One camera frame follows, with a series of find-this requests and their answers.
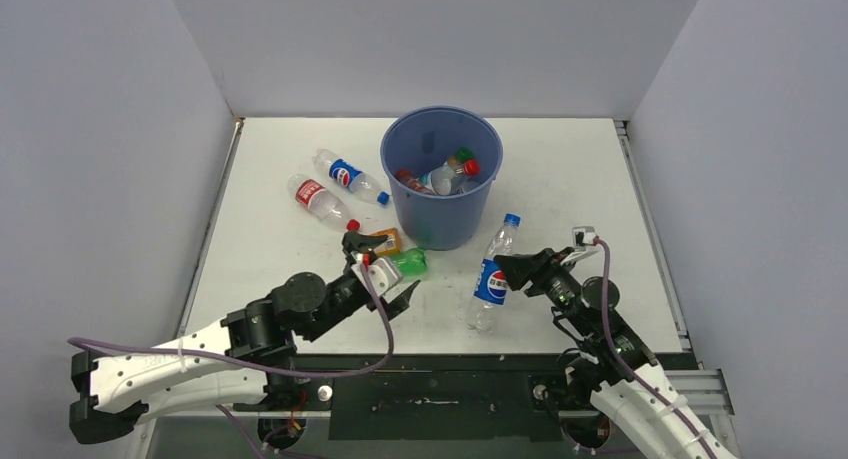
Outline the orange juice bottle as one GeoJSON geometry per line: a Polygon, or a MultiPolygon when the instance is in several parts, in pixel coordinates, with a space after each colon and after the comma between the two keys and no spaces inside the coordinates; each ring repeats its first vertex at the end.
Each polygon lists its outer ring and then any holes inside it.
{"type": "Polygon", "coordinates": [[[372,237],[384,236],[385,240],[374,248],[377,256],[390,256],[403,251],[403,243],[397,228],[388,228],[377,231],[372,237]]]}

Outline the green plastic bottle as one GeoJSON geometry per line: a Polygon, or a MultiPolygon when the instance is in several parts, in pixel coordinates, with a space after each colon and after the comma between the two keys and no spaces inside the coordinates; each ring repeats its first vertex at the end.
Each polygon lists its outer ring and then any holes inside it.
{"type": "Polygon", "coordinates": [[[423,249],[412,248],[389,256],[404,279],[415,279],[428,273],[427,256],[423,249]]]}

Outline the small clear bottle red cap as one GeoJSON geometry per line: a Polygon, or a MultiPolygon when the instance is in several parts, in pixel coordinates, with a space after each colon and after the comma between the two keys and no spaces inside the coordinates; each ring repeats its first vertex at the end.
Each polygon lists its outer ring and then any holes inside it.
{"type": "Polygon", "coordinates": [[[407,188],[422,194],[435,195],[435,192],[423,184],[408,169],[401,169],[395,174],[395,178],[407,188]]]}

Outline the blue plastic bin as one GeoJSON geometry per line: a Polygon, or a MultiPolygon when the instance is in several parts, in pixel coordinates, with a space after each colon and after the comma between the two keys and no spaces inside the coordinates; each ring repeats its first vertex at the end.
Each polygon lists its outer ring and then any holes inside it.
{"type": "Polygon", "coordinates": [[[470,240],[480,224],[503,153],[494,127],[466,109],[428,106],[396,119],[382,138],[380,159],[406,235],[419,247],[432,250],[455,249],[470,240]],[[416,176],[428,173],[461,147],[469,149],[480,165],[478,186],[469,192],[424,194],[395,177],[402,169],[416,176]]]}

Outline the Starbucks latte bottle green cap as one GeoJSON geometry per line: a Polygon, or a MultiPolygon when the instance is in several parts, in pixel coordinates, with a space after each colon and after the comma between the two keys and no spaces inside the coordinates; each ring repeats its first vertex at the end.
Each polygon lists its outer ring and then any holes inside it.
{"type": "Polygon", "coordinates": [[[472,160],[475,158],[474,153],[466,148],[459,147],[445,162],[446,165],[449,165],[452,168],[461,168],[462,165],[468,160],[472,160]]]}

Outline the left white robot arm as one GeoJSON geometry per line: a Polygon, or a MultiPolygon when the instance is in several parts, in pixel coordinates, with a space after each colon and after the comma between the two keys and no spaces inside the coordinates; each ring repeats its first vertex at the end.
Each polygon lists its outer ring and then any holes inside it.
{"type": "Polygon", "coordinates": [[[386,299],[404,281],[398,267],[375,252],[386,239],[348,231],[341,241],[345,267],[336,279],[294,274],[266,296],[158,346],[70,338],[79,350],[71,358],[71,381],[79,395],[69,407],[71,433],[78,443],[92,445],[193,407],[282,410],[307,397],[307,381],[378,370],[395,349],[390,322],[409,308],[419,284],[413,281],[386,299]],[[382,321],[388,343],[382,358],[360,369],[296,369],[297,339],[314,342],[362,308],[382,321]]]}

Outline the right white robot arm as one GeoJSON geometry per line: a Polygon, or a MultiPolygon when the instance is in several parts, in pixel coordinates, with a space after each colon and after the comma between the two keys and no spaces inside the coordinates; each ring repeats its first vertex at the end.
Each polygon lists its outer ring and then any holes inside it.
{"type": "Polygon", "coordinates": [[[617,312],[609,245],[602,239],[594,244],[603,252],[602,273],[584,282],[571,275],[566,250],[494,258],[511,290],[546,296],[553,324],[568,322],[579,333],[580,354],[565,368],[567,397],[608,418],[647,458],[733,457],[617,312]]]}

